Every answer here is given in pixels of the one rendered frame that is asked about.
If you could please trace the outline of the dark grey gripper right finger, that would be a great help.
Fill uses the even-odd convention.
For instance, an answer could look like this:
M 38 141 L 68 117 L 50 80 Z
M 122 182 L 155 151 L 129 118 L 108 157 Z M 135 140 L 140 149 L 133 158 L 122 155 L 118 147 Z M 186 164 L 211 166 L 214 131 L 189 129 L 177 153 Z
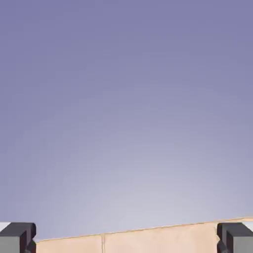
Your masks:
M 253 253 L 253 222 L 222 222 L 216 233 L 217 253 Z

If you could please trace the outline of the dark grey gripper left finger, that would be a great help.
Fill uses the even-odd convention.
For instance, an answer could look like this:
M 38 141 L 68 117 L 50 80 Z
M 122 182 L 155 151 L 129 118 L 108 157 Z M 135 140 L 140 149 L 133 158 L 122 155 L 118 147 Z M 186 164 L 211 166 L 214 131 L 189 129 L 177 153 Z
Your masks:
M 37 227 L 30 222 L 0 222 L 0 253 L 36 253 Z

